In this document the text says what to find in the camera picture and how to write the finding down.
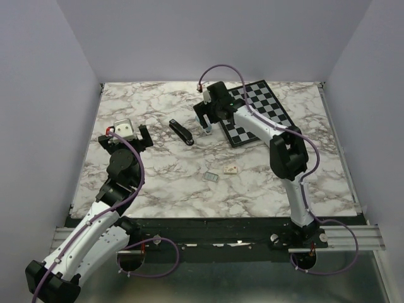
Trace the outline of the light blue mini stapler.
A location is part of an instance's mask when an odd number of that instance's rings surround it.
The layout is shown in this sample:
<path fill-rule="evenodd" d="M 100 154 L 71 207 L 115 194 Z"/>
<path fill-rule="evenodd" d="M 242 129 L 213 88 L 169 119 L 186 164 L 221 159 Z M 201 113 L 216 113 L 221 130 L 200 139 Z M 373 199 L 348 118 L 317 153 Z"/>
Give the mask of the light blue mini stapler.
<path fill-rule="evenodd" d="M 201 126 L 205 134 L 211 134 L 212 126 L 206 116 L 202 116 L 202 118 L 195 116 L 195 120 Z"/>

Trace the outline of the black stapler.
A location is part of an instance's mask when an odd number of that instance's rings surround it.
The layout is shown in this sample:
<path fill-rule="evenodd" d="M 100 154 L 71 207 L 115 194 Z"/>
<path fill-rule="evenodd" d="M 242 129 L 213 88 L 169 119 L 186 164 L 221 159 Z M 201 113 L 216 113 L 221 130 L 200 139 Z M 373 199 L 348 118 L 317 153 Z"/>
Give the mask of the black stapler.
<path fill-rule="evenodd" d="M 175 132 L 178 137 L 187 145 L 194 145 L 194 140 L 191 132 L 186 129 L 184 126 L 179 124 L 175 119 L 171 119 L 169 121 L 169 127 Z"/>

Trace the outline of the cream staple box sleeve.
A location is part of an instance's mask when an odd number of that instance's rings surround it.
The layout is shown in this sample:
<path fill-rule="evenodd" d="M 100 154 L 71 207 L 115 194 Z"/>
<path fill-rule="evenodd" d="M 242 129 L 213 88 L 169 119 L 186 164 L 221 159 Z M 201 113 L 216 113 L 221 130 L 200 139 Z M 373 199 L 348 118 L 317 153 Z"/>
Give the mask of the cream staple box sleeve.
<path fill-rule="evenodd" d="M 237 174 L 237 166 L 227 165 L 223 167 L 223 173 L 225 175 L 236 175 Z"/>

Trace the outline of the staple box tray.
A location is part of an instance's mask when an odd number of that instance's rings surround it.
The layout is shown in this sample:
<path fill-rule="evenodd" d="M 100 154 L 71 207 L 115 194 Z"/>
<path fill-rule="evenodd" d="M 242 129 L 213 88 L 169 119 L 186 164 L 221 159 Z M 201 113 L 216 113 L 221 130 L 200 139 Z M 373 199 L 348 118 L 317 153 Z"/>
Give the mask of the staple box tray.
<path fill-rule="evenodd" d="M 218 182 L 219 176 L 211 172 L 205 172 L 204 179 L 211 182 Z"/>

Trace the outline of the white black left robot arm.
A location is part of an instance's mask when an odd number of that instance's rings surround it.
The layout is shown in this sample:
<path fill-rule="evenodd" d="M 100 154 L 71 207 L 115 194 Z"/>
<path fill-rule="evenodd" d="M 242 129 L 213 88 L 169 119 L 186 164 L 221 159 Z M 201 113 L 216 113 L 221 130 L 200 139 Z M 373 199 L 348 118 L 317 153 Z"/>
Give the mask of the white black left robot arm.
<path fill-rule="evenodd" d="M 92 273 L 122 248 L 134 249 L 140 234 L 124 212 L 145 183 L 140 153 L 153 146 L 145 125 L 136 136 L 129 119 L 120 120 L 98 137 L 110 155 L 107 180 L 81 222 L 43 261 L 25 269 L 36 302 L 74 302 Z"/>

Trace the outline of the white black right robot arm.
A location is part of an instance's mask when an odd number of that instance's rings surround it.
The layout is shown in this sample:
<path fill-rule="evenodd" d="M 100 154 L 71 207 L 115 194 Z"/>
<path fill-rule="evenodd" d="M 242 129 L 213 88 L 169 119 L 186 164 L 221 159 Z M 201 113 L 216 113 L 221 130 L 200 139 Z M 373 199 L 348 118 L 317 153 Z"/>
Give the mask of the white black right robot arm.
<path fill-rule="evenodd" d="M 249 131 L 270 150 L 270 168 L 282 180 L 290 205 L 293 229 L 290 239 L 297 247 L 305 247 L 313 240 L 314 219 L 308 212 L 308 202 L 302 193 L 305 186 L 300 178 L 307 170 L 308 154 L 300 129 L 285 127 L 260 114 L 243 99 L 236 99 L 228 92 L 224 82 L 216 82 L 206 89 L 197 84 L 203 100 L 194 105 L 196 121 L 207 134 L 211 125 L 230 119 L 236 126 Z"/>

